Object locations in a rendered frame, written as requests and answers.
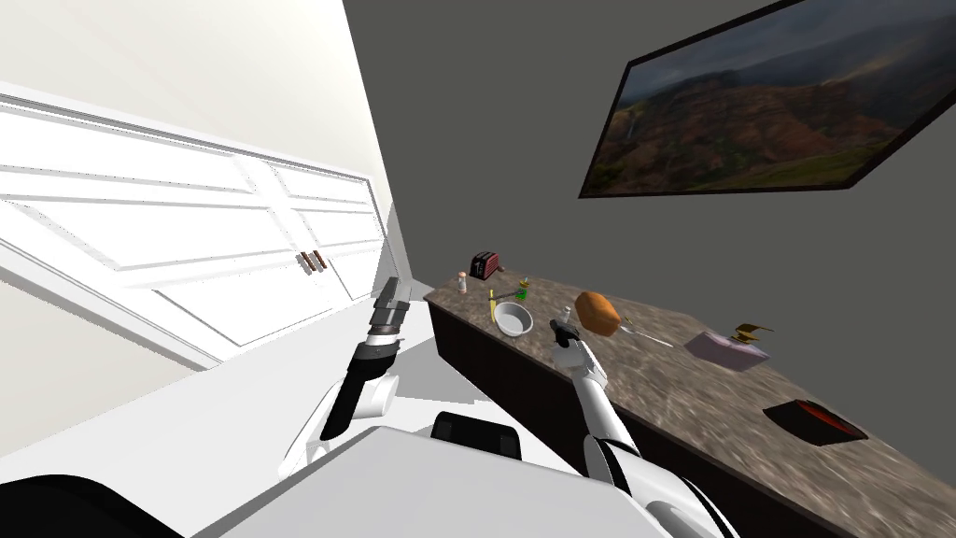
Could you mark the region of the lilac box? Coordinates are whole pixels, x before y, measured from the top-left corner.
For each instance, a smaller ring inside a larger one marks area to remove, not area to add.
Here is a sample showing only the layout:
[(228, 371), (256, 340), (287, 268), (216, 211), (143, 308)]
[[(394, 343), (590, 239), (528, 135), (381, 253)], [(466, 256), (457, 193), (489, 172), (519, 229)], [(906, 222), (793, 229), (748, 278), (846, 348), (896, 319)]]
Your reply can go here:
[(719, 364), (734, 372), (746, 372), (770, 358), (759, 347), (743, 344), (712, 332), (703, 332), (695, 336), (684, 345), (684, 348), (703, 361)]

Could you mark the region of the white panelled double door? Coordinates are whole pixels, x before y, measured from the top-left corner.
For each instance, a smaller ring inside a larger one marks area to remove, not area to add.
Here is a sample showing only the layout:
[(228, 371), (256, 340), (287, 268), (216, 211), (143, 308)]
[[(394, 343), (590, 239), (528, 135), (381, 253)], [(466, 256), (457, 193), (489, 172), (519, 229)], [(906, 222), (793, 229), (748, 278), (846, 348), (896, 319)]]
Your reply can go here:
[(366, 176), (4, 82), (0, 271), (196, 369), (397, 273)]

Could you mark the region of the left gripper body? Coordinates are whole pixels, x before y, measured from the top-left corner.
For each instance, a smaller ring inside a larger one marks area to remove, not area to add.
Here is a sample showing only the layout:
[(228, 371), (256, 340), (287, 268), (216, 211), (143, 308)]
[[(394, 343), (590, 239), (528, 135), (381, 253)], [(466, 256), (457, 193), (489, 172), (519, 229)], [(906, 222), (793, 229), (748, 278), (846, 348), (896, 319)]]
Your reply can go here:
[(410, 304), (388, 298), (377, 298), (370, 318), (370, 332), (398, 332)]

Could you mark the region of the dark counter with stone top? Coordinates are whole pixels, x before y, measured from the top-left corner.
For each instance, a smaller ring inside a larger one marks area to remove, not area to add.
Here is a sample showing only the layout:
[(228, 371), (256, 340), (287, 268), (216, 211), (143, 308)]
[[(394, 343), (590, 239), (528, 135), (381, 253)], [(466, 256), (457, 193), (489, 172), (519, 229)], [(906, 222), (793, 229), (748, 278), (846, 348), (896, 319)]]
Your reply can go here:
[[(552, 360), (549, 326), (579, 288), (532, 277), (524, 307), (534, 325), (501, 333), (488, 301), (516, 290), (520, 275), (449, 279), (426, 296), (440, 356), (550, 447), (584, 469), (586, 427), (568, 376)], [(639, 330), (673, 345), (584, 332), (606, 371), (607, 393), (643, 455), (699, 486), (741, 538), (956, 538), (956, 488), (938, 481), (874, 434), (816, 447), (763, 409), (807, 397), (765, 364), (734, 372), (684, 345), (705, 326), (687, 315), (611, 297)]]

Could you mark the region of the brown bread loaf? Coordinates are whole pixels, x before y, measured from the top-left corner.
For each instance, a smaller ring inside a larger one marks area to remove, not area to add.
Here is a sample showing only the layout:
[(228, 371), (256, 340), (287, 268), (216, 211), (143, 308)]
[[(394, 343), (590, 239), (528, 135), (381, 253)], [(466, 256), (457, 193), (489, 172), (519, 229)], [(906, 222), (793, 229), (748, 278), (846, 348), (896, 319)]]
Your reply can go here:
[(621, 317), (603, 295), (590, 291), (583, 292), (577, 296), (574, 306), (580, 323), (591, 333), (611, 337), (618, 332)]

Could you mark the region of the black and red book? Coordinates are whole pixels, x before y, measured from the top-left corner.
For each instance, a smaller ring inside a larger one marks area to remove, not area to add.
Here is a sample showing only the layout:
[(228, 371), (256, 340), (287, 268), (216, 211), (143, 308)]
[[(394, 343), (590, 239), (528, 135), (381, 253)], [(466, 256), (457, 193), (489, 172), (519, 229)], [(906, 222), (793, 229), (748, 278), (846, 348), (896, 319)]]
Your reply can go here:
[(762, 412), (782, 429), (813, 446), (853, 443), (869, 438), (859, 427), (812, 401), (791, 400)]

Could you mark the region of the silver fork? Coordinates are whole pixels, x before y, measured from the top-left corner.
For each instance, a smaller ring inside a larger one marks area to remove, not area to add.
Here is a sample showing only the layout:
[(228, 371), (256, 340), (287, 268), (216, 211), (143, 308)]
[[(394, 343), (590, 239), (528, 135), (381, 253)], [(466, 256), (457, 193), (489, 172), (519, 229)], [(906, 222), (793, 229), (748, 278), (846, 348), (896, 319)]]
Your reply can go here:
[(666, 347), (671, 347), (671, 348), (673, 348), (673, 345), (672, 345), (671, 343), (669, 343), (669, 342), (667, 342), (667, 341), (664, 341), (664, 340), (662, 340), (662, 339), (660, 339), (660, 338), (656, 338), (656, 337), (650, 336), (650, 335), (647, 334), (647, 333), (641, 332), (641, 331), (639, 330), (638, 326), (635, 325), (635, 324), (632, 322), (632, 320), (631, 320), (630, 318), (628, 318), (628, 317), (625, 317), (625, 318), (624, 318), (624, 320), (622, 321), (622, 323), (621, 323), (621, 325), (620, 325), (620, 329), (621, 329), (622, 331), (626, 332), (626, 333), (635, 334), (635, 335), (638, 335), (638, 336), (647, 338), (647, 339), (649, 339), (649, 340), (651, 340), (651, 341), (653, 341), (653, 342), (655, 342), (655, 343), (657, 343), (657, 344), (660, 344), (660, 345), (662, 345), (662, 346), (666, 346)]

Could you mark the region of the framed landscape picture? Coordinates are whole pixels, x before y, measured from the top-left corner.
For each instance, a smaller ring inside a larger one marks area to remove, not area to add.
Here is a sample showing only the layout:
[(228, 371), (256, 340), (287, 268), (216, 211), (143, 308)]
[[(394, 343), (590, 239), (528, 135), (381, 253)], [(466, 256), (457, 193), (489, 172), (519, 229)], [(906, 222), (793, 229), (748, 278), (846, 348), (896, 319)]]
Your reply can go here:
[(956, 105), (956, 0), (779, 0), (625, 68), (583, 198), (846, 190)]

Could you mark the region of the white bowl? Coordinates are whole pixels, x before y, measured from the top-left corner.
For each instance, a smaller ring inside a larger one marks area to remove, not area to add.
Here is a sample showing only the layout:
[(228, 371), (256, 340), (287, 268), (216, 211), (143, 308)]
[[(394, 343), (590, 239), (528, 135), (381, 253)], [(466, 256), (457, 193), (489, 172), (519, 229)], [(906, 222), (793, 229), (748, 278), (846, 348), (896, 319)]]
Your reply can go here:
[(509, 337), (519, 337), (531, 331), (534, 325), (529, 311), (521, 304), (503, 302), (492, 309), (499, 330)]

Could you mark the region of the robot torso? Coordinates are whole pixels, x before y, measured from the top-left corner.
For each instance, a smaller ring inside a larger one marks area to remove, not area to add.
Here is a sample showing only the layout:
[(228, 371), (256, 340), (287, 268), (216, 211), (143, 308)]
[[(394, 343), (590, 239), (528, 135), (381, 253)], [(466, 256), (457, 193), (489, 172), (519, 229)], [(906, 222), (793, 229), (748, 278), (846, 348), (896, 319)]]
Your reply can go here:
[(525, 429), (518, 459), (374, 425), (323, 450), (303, 426), (280, 481), (192, 538), (672, 538)]

